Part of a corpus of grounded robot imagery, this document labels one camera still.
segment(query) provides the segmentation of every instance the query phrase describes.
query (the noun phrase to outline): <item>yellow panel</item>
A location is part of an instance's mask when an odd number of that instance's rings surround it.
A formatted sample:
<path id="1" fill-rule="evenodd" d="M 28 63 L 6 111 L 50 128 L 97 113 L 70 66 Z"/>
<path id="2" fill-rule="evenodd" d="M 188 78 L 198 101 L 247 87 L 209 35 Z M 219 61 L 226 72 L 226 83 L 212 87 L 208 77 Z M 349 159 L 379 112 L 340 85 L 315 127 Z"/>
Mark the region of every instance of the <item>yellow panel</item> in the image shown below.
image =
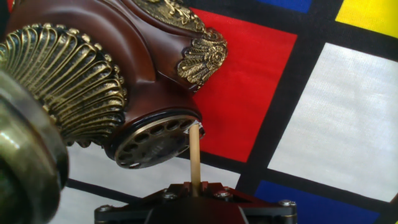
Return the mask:
<path id="1" fill-rule="evenodd" d="M 336 21 L 398 38 L 398 0 L 344 0 Z"/>

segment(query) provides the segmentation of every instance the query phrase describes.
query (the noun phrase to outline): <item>blue panel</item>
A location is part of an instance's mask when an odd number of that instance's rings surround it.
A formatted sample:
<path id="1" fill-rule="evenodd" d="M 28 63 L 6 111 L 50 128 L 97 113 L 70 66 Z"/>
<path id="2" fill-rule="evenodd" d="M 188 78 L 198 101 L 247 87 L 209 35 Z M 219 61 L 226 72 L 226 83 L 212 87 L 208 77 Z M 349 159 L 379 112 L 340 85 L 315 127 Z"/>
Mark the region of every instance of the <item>blue panel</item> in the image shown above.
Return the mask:
<path id="1" fill-rule="evenodd" d="M 377 212 L 266 181 L 260 183 L 255 196 L 268 202 L 296 202 L 297 222 L 304 224 L 372 224 L 379 216 Z"/>
<path id="2" fill-rule="evenodd" d="M 311 5 L 311 0 L 258 0 L 258 1 L 305 13 L 308 12 Z"/>

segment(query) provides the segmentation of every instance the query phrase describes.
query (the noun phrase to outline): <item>screw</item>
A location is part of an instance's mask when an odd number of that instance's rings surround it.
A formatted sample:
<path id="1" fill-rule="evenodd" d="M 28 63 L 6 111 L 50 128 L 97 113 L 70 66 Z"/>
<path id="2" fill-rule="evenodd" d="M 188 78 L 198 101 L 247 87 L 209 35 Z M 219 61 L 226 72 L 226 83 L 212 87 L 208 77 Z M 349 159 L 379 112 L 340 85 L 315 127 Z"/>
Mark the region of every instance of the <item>screw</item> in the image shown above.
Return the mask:
<path id="1" fill-rule="evenodd" d="M 281 205 L 281 206 L 296 206 L 296 203 L 295 202 L 292 202 L 291 200 L 281 200 L 280 202 L 279 202 L 279 205 Z"/>
<path id="2" fill-rule="evenodd" d="M 173 193 L 173 192 L 165 192 L 165 193 L 163 194 L 163 198 L 166 199 L 166 200 L 173 200 L 173 199 L 176 199 L 177 196 L 176 196 L 176 194 Z"/>
<path id="3" fill-rule="evenodd" d="M 110 205 L 103 205 L 98 209 L 99 212 L 108 212 L 110 210 L 112 210 L 112 206 Z"/>
<path id="4" fill-rule="evenodd" d="M 231 193 L 226 190 L 220 190 L 219 192 L 215 193 L 214 196 L 218 198 L 226 198 L 231 196 Z"/>

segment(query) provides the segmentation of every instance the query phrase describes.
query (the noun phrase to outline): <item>mondrian pattern backdrop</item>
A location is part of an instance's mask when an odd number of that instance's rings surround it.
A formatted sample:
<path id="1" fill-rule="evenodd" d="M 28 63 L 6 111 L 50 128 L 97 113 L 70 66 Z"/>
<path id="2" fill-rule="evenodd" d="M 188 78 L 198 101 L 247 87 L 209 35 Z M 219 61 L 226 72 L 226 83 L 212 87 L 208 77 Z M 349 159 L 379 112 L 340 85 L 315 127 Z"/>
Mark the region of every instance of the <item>mondrian pattern backdrop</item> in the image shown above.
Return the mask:
<path id="1" fill-rule="evenodd" d="M 229 49 L 195 95 L 207 132 L 203 180 L 294 200 L 301 224 L 398 223 L 398 1 L 185 4 Z M 92 222 L 96 207 L 134 200 L 124 194 L 189 180 L 187 153 L 131 171 L 96 146 L 69 151 L 71 181 L 53 223 Z"/>

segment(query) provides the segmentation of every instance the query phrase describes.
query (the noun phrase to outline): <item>wooden stick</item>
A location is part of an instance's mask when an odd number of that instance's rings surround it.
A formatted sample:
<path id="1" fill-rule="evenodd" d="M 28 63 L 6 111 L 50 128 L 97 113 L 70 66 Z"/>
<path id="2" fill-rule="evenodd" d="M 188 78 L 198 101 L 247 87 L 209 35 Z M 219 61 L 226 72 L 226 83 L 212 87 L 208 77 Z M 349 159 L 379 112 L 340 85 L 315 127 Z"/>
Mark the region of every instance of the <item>wooden stick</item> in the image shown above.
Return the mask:
<path id="1" fill-rule="evenodd" d="M 199 148 L 199 124 L 194 124 L 189 129 L 189 145 L 191 157 L 191 183 L 192 196 L 200 194 L 200 148 Z"/>

